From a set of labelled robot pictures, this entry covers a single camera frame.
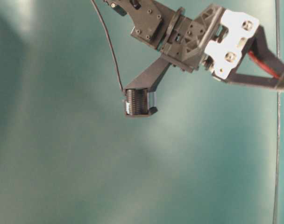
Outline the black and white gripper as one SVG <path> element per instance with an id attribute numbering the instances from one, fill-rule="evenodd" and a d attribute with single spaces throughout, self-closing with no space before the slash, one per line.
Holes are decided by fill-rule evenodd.
<path id="1" fill-rule="evenodd" d="M 268 48 L 260 22 L 244 12 L 236 12 L 210 4 L 196 18 L 183 15 L 183 8 L 174 11 L 166 6 L 169 18 L 161 38 L 161 75 L 171 65 L 187 72 L 196 70 L 205 59 L 208 69 L 227 84 L 240 84 L 284 91 L 284 63 Z M 254 38 L 248 55 L 272 77 L 257 77 L 233 72 L 242 60 L 242 50 Z"/>

